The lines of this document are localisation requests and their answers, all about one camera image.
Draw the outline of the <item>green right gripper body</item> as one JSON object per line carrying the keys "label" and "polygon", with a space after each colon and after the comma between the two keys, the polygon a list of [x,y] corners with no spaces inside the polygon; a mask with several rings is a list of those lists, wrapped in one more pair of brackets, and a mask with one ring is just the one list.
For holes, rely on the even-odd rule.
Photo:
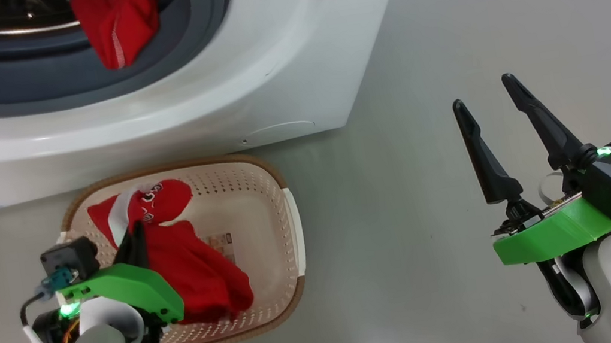
{"label": "green right gripper body", "polygon": [[498,239],[493,245],[502,264],[527,265],[571,253],[610,232],[611,219],[583,196],[575,196],[530,228]]}

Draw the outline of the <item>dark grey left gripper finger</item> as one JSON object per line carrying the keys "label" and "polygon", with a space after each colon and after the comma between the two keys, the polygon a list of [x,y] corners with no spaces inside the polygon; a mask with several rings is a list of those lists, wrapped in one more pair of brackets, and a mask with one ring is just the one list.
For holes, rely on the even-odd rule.
{"label": "dark grey left gripper finger", "polygon": [[136,221],[130,231],[134,263],[137,267],[146,268],[150,266],[147,250],[146,234],[142,221]]}
{"label": "dark grey left gripper finger", "polygon": [[135,255],[133,244],[133,240],[129,239],[129,237],[123,239],[114,256],[116,265],[133,265],[133,255]]}

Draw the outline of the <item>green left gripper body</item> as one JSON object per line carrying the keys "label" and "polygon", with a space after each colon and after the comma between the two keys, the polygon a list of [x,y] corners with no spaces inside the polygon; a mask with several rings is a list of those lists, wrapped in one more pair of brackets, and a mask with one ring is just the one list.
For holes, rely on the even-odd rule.
{"label": "green left gripper body", "polygon": [[184,319],[184,300],[160,273],[121,264],[100,269],[94,276],[60,291],[65,299],[81,301],[99,296],[156,315],[162,324]]}

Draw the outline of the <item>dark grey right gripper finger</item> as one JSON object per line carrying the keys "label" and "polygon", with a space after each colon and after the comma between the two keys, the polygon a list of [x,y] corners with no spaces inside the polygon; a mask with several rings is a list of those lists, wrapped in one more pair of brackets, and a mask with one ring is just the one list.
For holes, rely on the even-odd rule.
{"label": "dark grey right gripper finger", "polygon": [[526,114],[548,153],[552,170],[581,168],[597,160],[597,148],[581,141],[513,74],[501,76],[517,110]]}
{"label": "dark grey right gripper finger", "polygon": [[453,101],[453,113],[471,165],[476,173],[486,202],[498,204],[517,201],[524,191],[517,179],[507,174],[482,138],[481,128],[473,114],[460,99]]}

